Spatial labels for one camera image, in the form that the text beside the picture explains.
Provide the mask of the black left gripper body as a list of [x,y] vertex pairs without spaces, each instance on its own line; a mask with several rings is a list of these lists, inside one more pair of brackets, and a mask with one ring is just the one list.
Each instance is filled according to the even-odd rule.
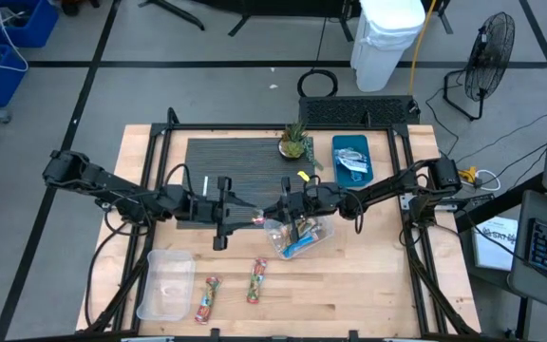
[[232,180],[228,177],[217,178],[217,189],[219,196],[217,200],[207,198],[209,177],[205,176],[201,193],[191,199],[190,220],[193,222],[209,223],[216,226],[213,249],[223,251],[228,246],[228,236],[231,228],[227,226],[226,219],[229,217],[227,199],[231,196]]

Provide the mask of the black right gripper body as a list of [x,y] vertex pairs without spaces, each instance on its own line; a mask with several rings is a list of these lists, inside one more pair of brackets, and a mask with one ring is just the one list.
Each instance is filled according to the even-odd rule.
[[300,238],[297,226],[300,219],[332,215],[345,198],[341,188],[333,182],[304,186],[301,191],[292,192],[290,178],[284,177],[281,187],[281,219],[291,226],[291,242],[297,242]]

